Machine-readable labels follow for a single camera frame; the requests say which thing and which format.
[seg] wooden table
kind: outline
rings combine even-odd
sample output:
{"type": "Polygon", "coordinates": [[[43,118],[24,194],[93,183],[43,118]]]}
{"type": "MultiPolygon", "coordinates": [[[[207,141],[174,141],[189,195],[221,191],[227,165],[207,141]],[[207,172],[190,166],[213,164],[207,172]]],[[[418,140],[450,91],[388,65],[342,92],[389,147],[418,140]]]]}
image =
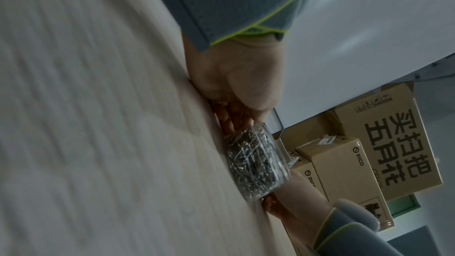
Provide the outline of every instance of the wooden table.
{"type": "Polygon", "coordinates": [[[294,255],[159,0],[0,0],[0,255],[294,255]]]}

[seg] hand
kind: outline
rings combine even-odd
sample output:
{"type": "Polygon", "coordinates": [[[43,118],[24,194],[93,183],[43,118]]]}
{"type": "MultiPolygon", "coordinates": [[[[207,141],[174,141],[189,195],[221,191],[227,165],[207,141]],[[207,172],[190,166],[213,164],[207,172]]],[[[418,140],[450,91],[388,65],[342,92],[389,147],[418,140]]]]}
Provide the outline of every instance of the hand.
{"type": "Polygon", "coordinates": [[[302,245],[312,247],[332,205],[307,179],[291,170],[291,180],[267,195],[264,209],[279,218],[288,233],[302,245]]]}
{"type": "Polygon", "coordinates": [[[200,53],[183,36],[191,82],[206,97],[225,135],[265,122],[278,104],[284,43],[274,35],[234,37],[200,53]]]}

